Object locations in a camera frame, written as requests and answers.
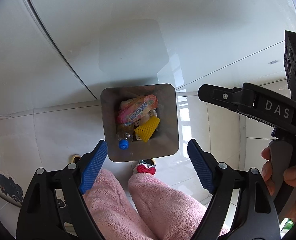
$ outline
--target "metal bolt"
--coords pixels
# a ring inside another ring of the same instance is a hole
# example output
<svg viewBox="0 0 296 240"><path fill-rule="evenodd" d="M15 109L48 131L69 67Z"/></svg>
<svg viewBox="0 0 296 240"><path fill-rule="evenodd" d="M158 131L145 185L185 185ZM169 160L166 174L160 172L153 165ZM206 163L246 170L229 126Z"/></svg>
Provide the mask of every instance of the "metal bolt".
<svg viewBox="0 0 296 240"><path fill-rule="evenodd" d="M252 168L251 173L254 175L257 175L259 173L259 171L256 168Z"/></svg>
<svg viewBox="0 0 296 240"><path fill-rule="evenodd" d="M76 168L77 167L77 164L75 164L75 163L69 163L68 164L68 169L69 170L73 170L74 168Z"/></svg>
<svg viewBox="0 0 296 240"><path fill-rule="evenodd" d="M219 163L219 168L221 168L221 169L226 169L227 167L228 167L228 165L226 164L226 163Z"/></svg>
<svg viewBox="0 0 296 240"><path fill-rule="evenodd" d="M38 175L43 174L43 173L44 173L44 168L39 168L39 169L36 171L36 173L37 173Z"/></svg>

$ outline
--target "gray trash bin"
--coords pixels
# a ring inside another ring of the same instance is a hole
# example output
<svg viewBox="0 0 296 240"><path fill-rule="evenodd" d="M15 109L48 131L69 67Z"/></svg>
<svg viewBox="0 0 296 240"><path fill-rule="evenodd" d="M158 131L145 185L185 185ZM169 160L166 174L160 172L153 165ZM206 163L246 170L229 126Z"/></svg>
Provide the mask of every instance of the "gray trash bin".
<svg viewBox="0 0 296 240"><path fill-rule="evenodd" d="M141 95L154 94L158 98L158 131L150 140L133 141L127 150L118 147L116 117L121 101ZM179 149L176 92L170 84L137 87L106 88L100 95L108 156L114 162L128 162L158 158L175 154Z"/></svg>

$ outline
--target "plastic bag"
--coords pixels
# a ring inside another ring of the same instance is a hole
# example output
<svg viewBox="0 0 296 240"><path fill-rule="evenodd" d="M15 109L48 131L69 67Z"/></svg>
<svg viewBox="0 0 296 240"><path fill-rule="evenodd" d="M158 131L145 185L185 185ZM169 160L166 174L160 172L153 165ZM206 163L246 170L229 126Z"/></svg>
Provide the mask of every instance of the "plastic bag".
<svg viewBox="0 0 296 240"><path fill-rule="evenodd" d="M158 99L155 95L139 96L126 102L119 111L119 123L133 123L148 114L150 110L158 107Z"/></svg>

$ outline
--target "leg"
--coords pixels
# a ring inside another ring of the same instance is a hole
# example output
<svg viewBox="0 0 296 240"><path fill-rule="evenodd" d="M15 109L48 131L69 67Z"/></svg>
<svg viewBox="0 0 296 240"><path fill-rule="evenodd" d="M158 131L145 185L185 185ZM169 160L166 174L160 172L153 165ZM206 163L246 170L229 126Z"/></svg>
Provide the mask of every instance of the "leg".
<svg viewBox="0 0 296 240"><path fill-rule="evenodd" d="M156 239L129 203L121 185L110 171L101 169L84 199L106 240Z"/></svg>
<svg viewBox="0 0 296 240"><path fill-rule="evenodd" d="M207 209L149 173L134 174L128 188L138 213L159 239L189 240ZM221 234L227 232L224 226Z"/></svg>

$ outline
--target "blue textured pad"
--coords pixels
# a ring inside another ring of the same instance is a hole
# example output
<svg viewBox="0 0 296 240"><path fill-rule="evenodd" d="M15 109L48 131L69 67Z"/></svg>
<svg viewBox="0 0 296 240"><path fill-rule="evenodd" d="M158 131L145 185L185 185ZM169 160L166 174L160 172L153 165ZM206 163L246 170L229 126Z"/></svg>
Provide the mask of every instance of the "blue textured pad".
<svg viewBox="0 0 296 240"><path fill-rule="evenodd" d="M195 145L197 142L192 139L188 142L188 155L192 162L193 167L199 177L199 180L203 188L207 189L210 194L214 193L215 186L213 184L213 174L211 169L208 167L204 157L202 156L202 149L199 145Z"/></svg>
<svg viewBox="0 0 296 240"><path fill-rule="evenodd" d="M94 184L98 173L107 157L107 153L107 143L103 141L81 175L79 190L82 195L87 190L92 188L92 185Z"/></svg>

